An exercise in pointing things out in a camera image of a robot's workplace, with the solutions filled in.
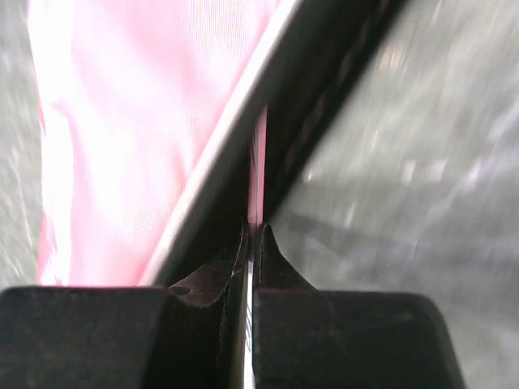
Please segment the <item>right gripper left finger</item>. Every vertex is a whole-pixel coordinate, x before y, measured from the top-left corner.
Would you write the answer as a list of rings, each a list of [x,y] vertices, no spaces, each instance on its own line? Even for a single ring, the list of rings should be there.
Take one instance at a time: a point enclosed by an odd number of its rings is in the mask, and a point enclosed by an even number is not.
[[[1,295],[4,388],[240,388],[248,228],[196,242],[169,287],[24,286]]]

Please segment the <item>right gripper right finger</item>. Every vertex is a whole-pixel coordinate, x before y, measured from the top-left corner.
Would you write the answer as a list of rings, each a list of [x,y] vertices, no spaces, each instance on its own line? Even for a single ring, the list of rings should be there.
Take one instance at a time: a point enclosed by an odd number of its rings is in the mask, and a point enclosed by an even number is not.
[[[256,235],[252,367],[258,388],[463,388],[447,324],[420,294],[326,291]]]

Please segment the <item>badminton racket pink shaft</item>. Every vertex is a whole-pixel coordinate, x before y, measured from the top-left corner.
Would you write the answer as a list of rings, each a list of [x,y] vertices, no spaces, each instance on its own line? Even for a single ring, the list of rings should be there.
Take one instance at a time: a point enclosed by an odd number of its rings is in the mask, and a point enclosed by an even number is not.
[[[255,240],[257,231],[264,218],[264,171],[266,160],[267,109],[259,117],[251,141],[251,169],[249,199],[247,207],[247,223],[249,232],[249,249],[244,266],[243,285],[243,355],[242,367],[239,371],[239,388],[254,388],[255,379],[252,367],[252,296],[253,271],[257,256]]]

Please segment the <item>pink racket bag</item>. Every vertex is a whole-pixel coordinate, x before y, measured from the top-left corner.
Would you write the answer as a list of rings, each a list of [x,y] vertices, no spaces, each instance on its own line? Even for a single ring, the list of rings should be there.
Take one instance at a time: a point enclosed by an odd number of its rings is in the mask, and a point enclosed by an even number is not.
[[[217,120],[292,1],[31,1],[41,285],[149,275]]]

